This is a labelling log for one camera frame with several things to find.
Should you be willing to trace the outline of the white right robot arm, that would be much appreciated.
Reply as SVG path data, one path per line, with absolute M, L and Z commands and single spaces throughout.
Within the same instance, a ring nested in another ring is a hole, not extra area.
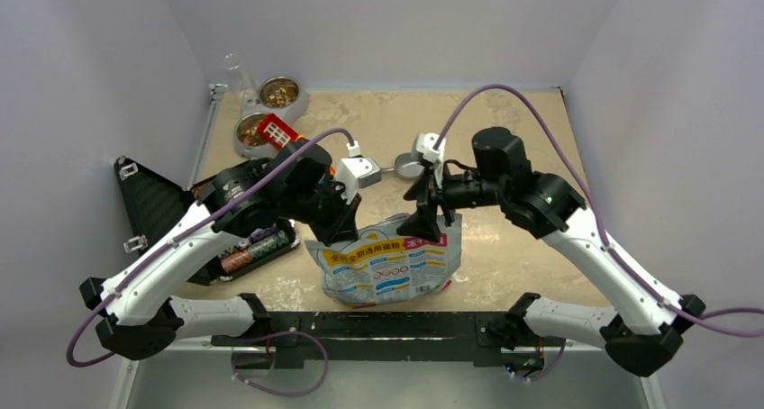
M 506 128 L 481 130 L 471 145 L 475 166 L 452 175 L 440 136 L 417 137 L 412 154 L 423 173 L 405 193 L 416 209 L 398 233 L 438 241 L 459 209 L 497 206 L 510 223 L 572 263 L 608 300 L 608 306 L 595 308 L 526 293 L 502 320 L 487 326 L 488 335 L 509 350 L 544 338 L 577 341 L 604 350 L 638 377 L 671 361 L 705 303 L 678 294 L 618 252 L 598 232 L 582 195 L 564 178 L 534 170 L 523 141 Z

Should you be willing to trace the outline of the colourful pet food bag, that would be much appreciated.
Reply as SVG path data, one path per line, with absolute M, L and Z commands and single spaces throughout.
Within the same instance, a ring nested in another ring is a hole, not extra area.
M 407 214 L 395 214 L 359 230 L 357 241 L 326 246 L 307 241 L 311 259 L 323 272 L 323 292 L 351 308 L 403 303 L 440 293 L 461 264 L 462 216 L 444 224 L 437 242 L 396 233 Z

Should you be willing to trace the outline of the silver metal scoop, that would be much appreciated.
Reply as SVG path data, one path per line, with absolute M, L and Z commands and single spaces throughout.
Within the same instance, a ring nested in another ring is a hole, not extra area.
M 381 168 L 383 175 L 394 174 L 404 181 L 414 181 L 423 173 L 423 166 L 410 153 L 399 154 L 391 167 Z

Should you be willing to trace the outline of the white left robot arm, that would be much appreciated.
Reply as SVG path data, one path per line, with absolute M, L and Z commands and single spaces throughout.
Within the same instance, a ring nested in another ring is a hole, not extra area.
M 268 336 L 268 313 L 255 295 L 193 300 L 176 296 L 177 289 L 226 249 L 279 219 L 306 224 L 324 244 L 355 241 L 360 180 L 369 169 L 357 144 L 349 157 L 333 163 L 316 141 L 300 140 L 272 159 L 221 171 L 147 253 L 118 275 L 83 284 L 102 347 L 141 360 L 193 337 L 261 343 Z

